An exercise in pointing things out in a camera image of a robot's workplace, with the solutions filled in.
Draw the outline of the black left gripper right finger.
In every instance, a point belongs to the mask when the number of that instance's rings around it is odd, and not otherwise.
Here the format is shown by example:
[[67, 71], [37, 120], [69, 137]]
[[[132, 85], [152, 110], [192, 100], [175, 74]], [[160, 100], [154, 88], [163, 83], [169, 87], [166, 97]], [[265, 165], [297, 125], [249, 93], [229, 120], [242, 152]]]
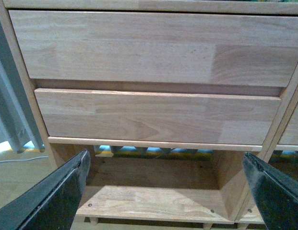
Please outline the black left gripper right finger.
[[298, 181], [245, 152], [242, 166], [268, 230], [298, 230]]

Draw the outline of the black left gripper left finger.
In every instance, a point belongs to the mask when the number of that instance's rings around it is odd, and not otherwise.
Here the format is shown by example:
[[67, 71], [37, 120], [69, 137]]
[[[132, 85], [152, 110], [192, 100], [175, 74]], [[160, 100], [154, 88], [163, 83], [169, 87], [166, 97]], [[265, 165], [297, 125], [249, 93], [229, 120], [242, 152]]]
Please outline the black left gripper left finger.
[[0, 230], [69, 230], [82, 199], [91, 157], [83, 149], [0, 209]]

